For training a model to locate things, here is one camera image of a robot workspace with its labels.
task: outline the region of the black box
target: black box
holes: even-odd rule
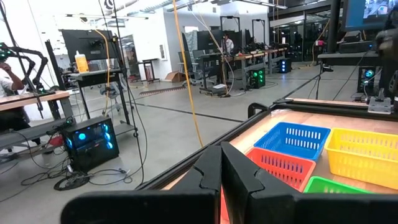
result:
[[[88,172],[119,156],[111,118],[99,116],[62,131],[65,149],[74,170]]]

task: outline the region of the green plastic basket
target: green plastic basket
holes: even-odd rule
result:
[[[328,180],[323,177],[311,177],[304,193],[372,194],[372,192],[367,190]]]

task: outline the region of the wooden tabletop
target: wooden tabletop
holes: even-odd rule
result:
[[[26,106],[26,105],[31,105],[31,104],[37,103],[36,98],[30,98],[30,99],[16,101],[16,102],[12,102],[12,103],[6,103],[8,101],[20,100],[20,99],[29,98],[32,96],[33,96],[33,93],[26,93],[26,94],[21,94],[21,95],[2,97],[2,98],[0,98],[0,103],[5,103],[5,104],[0,105],[0,111],[9,110],[9,109],[18,108],[21,106]],[[67,98],[67,97],[69,97],[69,92],[57,91],[57,92],[55,92],[55,94],[40,97],[40,100],[41,100],[41,102],[45,102],[45,101],[57,100],[57,99]]]
[[[246,59],[250,59],[253,57],[264,57],[267,54],[271,54],[271,53],[275,53],[275,52],[280,52],[280,51],[284,51],[287,50],[287,48],[281,48],[281,49],[268,49],[268,50],[262,50],[261,53],[257,53],[257,54],[244,54],[241,56],[236,56],[236,57],[227,57],[226,59],[228,61],[230,60],[246,60]]]

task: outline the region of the monitor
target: monitor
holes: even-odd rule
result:
[[[394,6],[398,7],[398,0],[345,0],[343,29],[382,29]]]
[[[221,30],[212,30],[211,33],[213,34],[214,38],[217,40],[217,43],[220,47],[221,40],[223,39],[223,31]],[[206,31],[199,31],[198,32],[198,50],[211,50],[217,49],[217,46],[214,44],[213,39],[211,38],[209,32]]]
[[[109,57],[117,58],[115,46],[111,42],[112,32],[99,30],[108,41]],[[61,30],[65,45],[68,50],[69,60],[75,62],[76,51],[85,54],[87,60],[104,60],[107,58],[105,41],[99,33],[93,30]]]

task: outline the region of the black pillar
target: black pillar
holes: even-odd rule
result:
[[[336,52],[336,40],[338,30],[338,19],[340,16],[340,3],[341,0],[332,0],[330,6],[330,22],[329,22],[329,34],[328,34],[328,53]]]

